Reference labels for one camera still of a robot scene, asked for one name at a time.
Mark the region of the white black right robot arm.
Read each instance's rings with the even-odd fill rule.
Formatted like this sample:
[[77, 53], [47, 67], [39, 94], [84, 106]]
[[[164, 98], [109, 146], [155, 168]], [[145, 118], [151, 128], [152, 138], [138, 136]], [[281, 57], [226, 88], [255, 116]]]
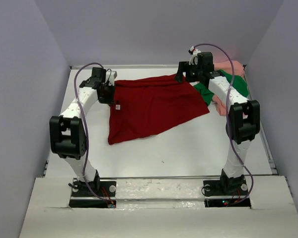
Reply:
[[231, 195], [236, 190], [247, 192], [245, 159], [251, 142], [260, 131], [260, 104], [242, 96], [222, 72], [215, 70], [212, 53], [192, 48], [189, 54], [189, 61], [179, 63], [175, 80], [202, 83], [227, 110], [226, 133], [230, 145], [226, 163], [218, 180], [204, 181], [202, 192], [206, 197]]

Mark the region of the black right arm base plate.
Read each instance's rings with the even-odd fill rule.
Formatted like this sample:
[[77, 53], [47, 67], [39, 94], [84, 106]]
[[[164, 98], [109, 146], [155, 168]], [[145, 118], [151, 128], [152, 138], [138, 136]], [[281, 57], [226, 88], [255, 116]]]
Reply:
[[251, 207], [246, 180], [231, 188], [224, 188], [220, 180], [205, 180], [201, 188], [201, 193], [205, 197], [206, 208], [226, 208], [226, 207]]

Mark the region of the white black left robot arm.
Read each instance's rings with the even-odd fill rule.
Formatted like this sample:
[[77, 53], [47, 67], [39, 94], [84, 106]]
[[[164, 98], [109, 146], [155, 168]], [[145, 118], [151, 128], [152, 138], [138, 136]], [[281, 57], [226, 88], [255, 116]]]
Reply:
[[117, 73], [111, 69], [94, 67], [91, 76], [74, 84], [74, 100], [58, 116], [49, 120], [52, 153], [64, 159], [76, 174], [75, 189], [83, 189], [90, 196], [100, 190], [100, 176], [88, 160], [89, 135], [86, 115], [99, 102], [114, 103]]

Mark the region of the red t-shirt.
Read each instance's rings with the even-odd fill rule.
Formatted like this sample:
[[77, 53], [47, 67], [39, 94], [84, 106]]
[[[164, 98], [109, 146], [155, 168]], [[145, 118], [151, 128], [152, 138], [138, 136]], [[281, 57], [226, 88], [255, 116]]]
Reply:
[[200, 93], [175, 75], [115, 82], [110, 107], [108, 144], [113, 145], [165, 132], [209, 109]]

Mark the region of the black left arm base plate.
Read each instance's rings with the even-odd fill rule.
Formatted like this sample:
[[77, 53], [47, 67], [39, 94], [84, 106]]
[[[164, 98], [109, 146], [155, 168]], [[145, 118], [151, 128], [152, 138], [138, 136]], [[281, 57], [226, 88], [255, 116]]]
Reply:
[[71, 196], [69, 206], [71, 208], [116, 208], [117, 182], [114, 180], [101, 180], [99, 188], [89, 183], [74, 179], [69, 183]]

